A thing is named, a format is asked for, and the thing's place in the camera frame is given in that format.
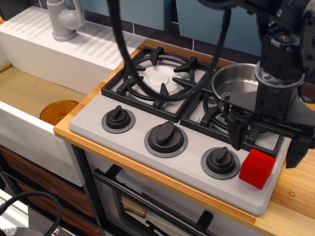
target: stove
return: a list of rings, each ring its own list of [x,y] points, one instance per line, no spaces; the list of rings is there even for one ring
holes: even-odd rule
[[[208,65],[178,57],[163,48],[144,47],[134,58],[141,79],[156,92],[179,94],[203,76]],[[192,185],[255,215],[265,212],[285,160],[290,139],[248,130],[242,149],[228,140],[228,107],[217,107],[210,85],[179,102],[148,97],[123,68],[71,121],[69,128],[90,140]],[[262,189],[239,179],[242,163],[254,148],[275,158]],[[224,156],[218,171],[211,153]]]

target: red block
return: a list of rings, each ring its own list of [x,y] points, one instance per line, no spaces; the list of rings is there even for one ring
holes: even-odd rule
[[[262,189],[275,165],[275,158],[252,149],[242,164],[239,178]]]

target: white stove panel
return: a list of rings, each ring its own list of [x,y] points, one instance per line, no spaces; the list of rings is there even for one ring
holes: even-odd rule
[[[134,127],[125,133],[111,134],[102,128],[101,120],[108,111],[115,109],[118,105],[133,112],[136,122]],[[144,145],[145,135],[151,128],[166,121],[163,118],[98,94],[71,121],[69,128],[90,140],[149,165],[255,215],[261,215],[265,212],[282,168],[290,139],[284,139],[271,176],[264,188],[260,190],[240,180],[238,178],[239,174],[227,180],[218,180],[208,176],[201,167],[201,157],[207,150],[227,147],[239,157],[241,164],[247,157],[248,152],[244,150],[236,151],[229,144],[183,127],[179,123],[175,125],[181,127],[188,136],[186,150],[172,158],[158,158],[150,154]]]

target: stainless steel pot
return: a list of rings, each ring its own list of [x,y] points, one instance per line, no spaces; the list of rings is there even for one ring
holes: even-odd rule
[[[254,64],[239,63],[228,65],[216,72],[212,79],[212,89],[215,93],[215,102],[221,109],[221,97],[231,92],[257,91],[258,82],[255,77]]]

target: gray faucet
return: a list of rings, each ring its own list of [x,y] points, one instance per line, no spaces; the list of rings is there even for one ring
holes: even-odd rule
[[[64,0],[48,0],[47,8],[53,28],[53,38],[65,42],[77,35],[77,29],[84,25],[79,0],[73,0],[75,10],[68,10]]]

